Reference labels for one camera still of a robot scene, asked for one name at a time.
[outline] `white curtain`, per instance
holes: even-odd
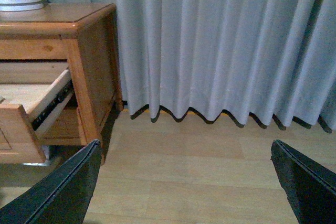
[[[112,2],[50,0],[52,2]],[[336,0],[116,0],[131,114],[189,107],[336,129]]]

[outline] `wooden nightstand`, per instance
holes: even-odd
[[[0,163],[41,163],[41,145],[101,140],[113,104],[123,108],[115,11],[48,4],[0,12]]]

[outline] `nightstand top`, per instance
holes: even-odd
[[[0,12],[0,34],[68,34],[115,11],[115,4],[47,4],[42,9]]]

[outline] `open drawer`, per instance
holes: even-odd
[[[0,63],[0,163],[42,163],[41,139],[73,95],[66,62]]]

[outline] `floor board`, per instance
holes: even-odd
[[[176,122],[162,113],[152,123],[146,112],[133,120],[121,112],[84,223],[298,223],[270,160],[272,141],[336,172],[336,135],[295,122],[264,128],[253,118],[238,127],[225,115],[207,124],[196,114]],[[0,206],[31,186],[25,176],[43,175],[0,169],[7,176],[0,178]]]

